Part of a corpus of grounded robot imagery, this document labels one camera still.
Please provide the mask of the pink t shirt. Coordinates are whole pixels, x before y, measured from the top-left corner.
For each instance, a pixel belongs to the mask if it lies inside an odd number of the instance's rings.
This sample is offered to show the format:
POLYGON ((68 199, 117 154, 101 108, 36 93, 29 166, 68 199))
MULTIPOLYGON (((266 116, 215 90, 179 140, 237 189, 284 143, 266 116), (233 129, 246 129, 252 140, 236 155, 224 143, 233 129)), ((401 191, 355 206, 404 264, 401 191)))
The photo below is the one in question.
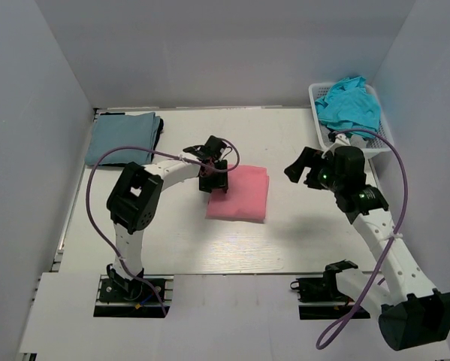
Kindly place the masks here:
POLYGON ((227 173, 228 191, 212 191, 206 218, 263 223, 267 213, 269 175, 267 169, 239 165, 227 173))

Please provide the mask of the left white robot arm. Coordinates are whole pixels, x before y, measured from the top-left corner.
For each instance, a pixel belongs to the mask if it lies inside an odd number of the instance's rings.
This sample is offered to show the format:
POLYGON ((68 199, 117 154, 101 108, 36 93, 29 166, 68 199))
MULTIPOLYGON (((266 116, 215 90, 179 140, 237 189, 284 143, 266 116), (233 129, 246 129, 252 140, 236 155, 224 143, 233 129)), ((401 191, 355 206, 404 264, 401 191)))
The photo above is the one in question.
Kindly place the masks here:
POLYGON ((211 135, 205 144, 185 148, 176 159, 144 166, 130 162, 123 169, 107 200, 119 251, 107 273, 125 299, 134 300, 143 291, 143 231, 156 215, 161 193, 193 178, 201 192, 227 192, 228 161, 222 158, 227 146, 211 135))

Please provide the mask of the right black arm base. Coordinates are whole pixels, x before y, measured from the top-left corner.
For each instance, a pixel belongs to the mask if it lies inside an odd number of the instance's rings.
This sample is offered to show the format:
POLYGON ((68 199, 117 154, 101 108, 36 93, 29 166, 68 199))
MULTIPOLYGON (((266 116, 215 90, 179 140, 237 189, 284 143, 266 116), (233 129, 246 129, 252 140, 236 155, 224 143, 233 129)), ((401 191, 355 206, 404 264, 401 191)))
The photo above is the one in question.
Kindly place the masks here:
POLYGON ((296 278, 290 289, 297 293, 300 320, 338 320, 355 304, 348 296, 330 293, 323 277, 296 278))

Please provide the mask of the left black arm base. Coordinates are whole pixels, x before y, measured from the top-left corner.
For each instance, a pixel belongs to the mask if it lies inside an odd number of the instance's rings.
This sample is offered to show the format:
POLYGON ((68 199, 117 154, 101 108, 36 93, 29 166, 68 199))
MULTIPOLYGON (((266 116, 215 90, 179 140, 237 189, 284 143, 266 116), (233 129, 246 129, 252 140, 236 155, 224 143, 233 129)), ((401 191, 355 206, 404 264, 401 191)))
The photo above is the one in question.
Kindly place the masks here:
POLYGON ((165 314, 150 286, 122 278, 109 264, 98 283, 93 317, 161 319, 165 314))

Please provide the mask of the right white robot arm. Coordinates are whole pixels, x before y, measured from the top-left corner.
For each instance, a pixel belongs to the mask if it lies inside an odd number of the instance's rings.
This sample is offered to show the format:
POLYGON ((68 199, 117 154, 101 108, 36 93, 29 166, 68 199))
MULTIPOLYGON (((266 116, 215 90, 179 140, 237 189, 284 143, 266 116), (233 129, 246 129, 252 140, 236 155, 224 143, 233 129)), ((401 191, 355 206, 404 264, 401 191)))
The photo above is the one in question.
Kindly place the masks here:
POLYGON ((364 239, 385 278, 375 284, 351 261, 326 266, 325 294, 334 300, 348 296, 373 318, 386 344, 405 350, 447 339, 450 331, 450 293, 440 292, 409 252, 378 188, 369 185, 361 149, 341 146, 323 152, 305 147, 285 169, 297 183, 301 176, 312 189, 329 190, 337 207, 364 239))

